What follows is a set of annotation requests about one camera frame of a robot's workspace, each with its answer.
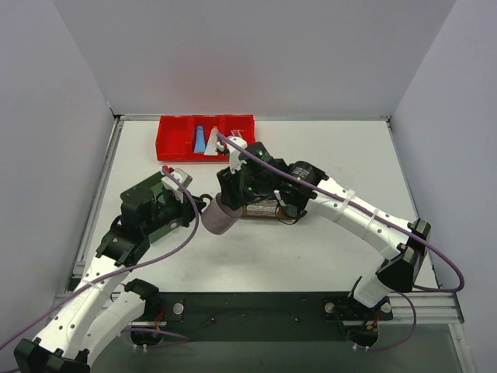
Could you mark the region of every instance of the cable tie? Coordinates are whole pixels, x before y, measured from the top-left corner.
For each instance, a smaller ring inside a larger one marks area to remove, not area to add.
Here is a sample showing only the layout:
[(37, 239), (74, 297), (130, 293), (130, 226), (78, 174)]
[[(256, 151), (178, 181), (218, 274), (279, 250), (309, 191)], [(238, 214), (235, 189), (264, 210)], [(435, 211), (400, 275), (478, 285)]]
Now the cable tie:
[(376, 215), (378, 215), (378, 211), (378, 208), (374, 209), (373, 214), (371, 215), (371, 219), (367, 222), (366, 229), (364, 229), (363, 236), (360, 239), (364, 240), (364, 237), (366, 237), (366, 234), (370, 230), (370, 226), (373, 224), (374, 218), (376, 217)]
[(349, 189), (347, 191), (347, 195), (345, 197), (345, 200), (342, 202), (342, 206), (340, 206), (340, 209), (336, 212), (335, 217), (332, 219), (332, 221), (334, 223), (336, 223), (340, 219), (340, 217), (342, 216), (343, 212), (347, 208), (347, 205), (349, 204), (350, 200), (352, 200), (355, 195), (356, 195), (356, 191), (355, 190)]

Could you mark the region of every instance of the white table surface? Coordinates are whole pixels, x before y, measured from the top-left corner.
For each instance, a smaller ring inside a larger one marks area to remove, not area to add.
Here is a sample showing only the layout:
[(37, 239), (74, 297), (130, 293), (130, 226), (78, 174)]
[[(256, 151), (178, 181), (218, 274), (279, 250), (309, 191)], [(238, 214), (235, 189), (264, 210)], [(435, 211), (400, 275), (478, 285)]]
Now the white table surface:
[[(120, 214), (121, 192), (160, 170), (155, 155), (158, 120), (125, 121), (117, 145), (87, 265), (111, 221)], [(372, 205), (415, 219), (408, 188), (385, 122), (256, 121), (255, 136), (275, 158), (308, 161)], [(192, 194), (217, 193), (216, 172), (227, 163), (168, 163), (193, 177)], [(190, 228), (178, 228), (152, 245), (143, 260), (180, 244)], [(371, 246), (318, 216), (296, 225), (241, 220), (222, 236), (200, 226), (193, 241), (163, 262), (135, 270), (161, 291), (348, 291), (381, 262)], [(435, 287), (431, 260), (417, 284)]]

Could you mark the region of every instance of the screw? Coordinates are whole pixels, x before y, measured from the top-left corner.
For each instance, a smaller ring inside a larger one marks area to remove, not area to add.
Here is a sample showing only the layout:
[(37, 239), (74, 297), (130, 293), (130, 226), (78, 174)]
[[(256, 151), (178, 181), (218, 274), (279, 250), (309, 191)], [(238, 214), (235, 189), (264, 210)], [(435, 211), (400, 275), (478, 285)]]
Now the screw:
[(172, 311), (176, 314), (176, 315), (181, 315), (183, 313), (183, 305), (181, 303), (176, 303), (175, 305), (172, 306)]
[(381, 311), (384, 313), (390, 313), (391, 312), (391, 304), (386, 302), (380, 307)]
[(335, 305), (331, 302), (328, 302), (325, 304), (325, 312), (326, 313), (333, 313), (335, 311)]

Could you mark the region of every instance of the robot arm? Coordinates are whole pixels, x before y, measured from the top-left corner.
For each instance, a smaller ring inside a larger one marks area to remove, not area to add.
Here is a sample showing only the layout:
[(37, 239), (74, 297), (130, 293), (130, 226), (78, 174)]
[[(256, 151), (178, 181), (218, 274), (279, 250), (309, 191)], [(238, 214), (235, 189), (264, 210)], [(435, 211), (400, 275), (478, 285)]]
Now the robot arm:
[[(171, 176), (184, 187), (191, 182), (181, 169)], [(66, 303), (33, 341), (18, 344), (14, 355), (22, 373), (89, 371), (88, 361), (94, 361), (125, 325), (143, 315), (145, 302), (158, 289), (136, 280), (125, 285), (113, 307), (99, 313), (127, 277), (127, 267), (138, 264), (152, 242), (194, 219), (193, 206), (180, 189), (156, 173), (121, 194), (122, 214), (104, 235), (75, 291), (90, 286)], [(201, 211), (206, 204), (200, 198), (193, 199)], [(105, 278), (116, 270), (122, 272)]]
[[(387, 223), (411, 230), (423, 239), (427, 238), (431, 229), (428, 223), (420, 219), (409, 222), (375, 208), (358, 198), (353, 190), (344, 189), (310, 163), (298, 161), (287, 165), (282, 159), (273, 158), (260, 142), (247, 146), (240, 138), (229, 139), (282, 173), (337, 195), (343, 201), (318, 196), (310, 188), (288, 180), (245, 157), (235, 147), (218, 145), (218, 149), (230, 155), (230, 167), (217, 174), (221, 193), (203, 213), (202, 221), (207, 229), (216, 234), (223, 233), (239, 218), (242, 206), (276, 198), (281, 208), (292, 218), (299, 219), (306, 209), (310, 213), (319, 214), (368, 242), (383, 256), (383, 263), (369, 276), (361, 277), (351, 291), (351, 298), (361, 306), (374, 311), (384, 304), (388, 293), (412, 290), (426, 255), (426, 248), (388, 224), (374, 220), (374, 217), (382, 217)], [(351, 204), (361, 206), (372, 216)], [(212, 221), (220, 221), (220, 218), (224, 219), (225, 227), (212, 224)]]

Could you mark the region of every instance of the blue tube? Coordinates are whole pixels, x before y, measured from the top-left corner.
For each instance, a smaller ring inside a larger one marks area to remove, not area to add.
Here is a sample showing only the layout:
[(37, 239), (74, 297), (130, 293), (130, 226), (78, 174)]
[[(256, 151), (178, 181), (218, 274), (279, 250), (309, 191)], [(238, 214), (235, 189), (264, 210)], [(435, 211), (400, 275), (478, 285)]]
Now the blue tube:
[(196, 128), (195, 148), (193, 149), (193, 152), (202, 154), (205, 152), (205, 137), (203, 136), (202, 126)]

